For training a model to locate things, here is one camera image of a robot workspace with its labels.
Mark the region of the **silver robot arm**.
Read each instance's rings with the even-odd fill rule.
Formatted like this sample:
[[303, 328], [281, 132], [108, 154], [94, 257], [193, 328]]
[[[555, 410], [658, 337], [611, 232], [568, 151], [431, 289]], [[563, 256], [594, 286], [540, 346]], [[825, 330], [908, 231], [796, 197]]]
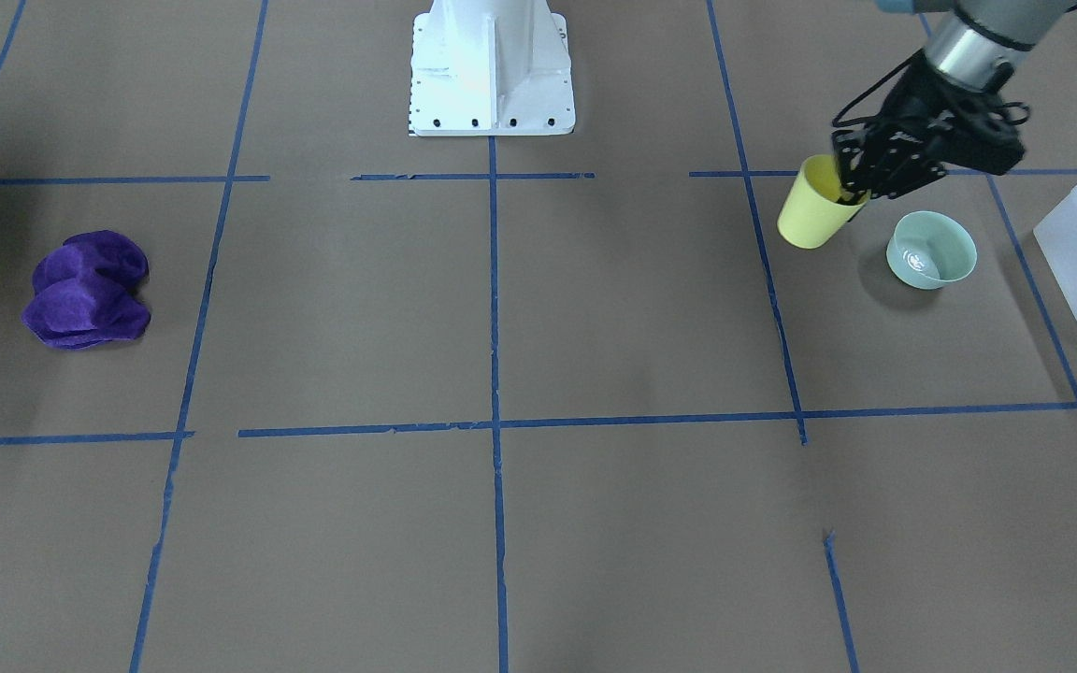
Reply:
[[833, 120], [838, 204], [895, 199], [948, 176], [950, 167], [1005, 176], [1025, 157], [1026, 103], [1004, 86], [1077, 1], [911, 1], [943, 13], [914, 55], [881, 78], [879, 110]]

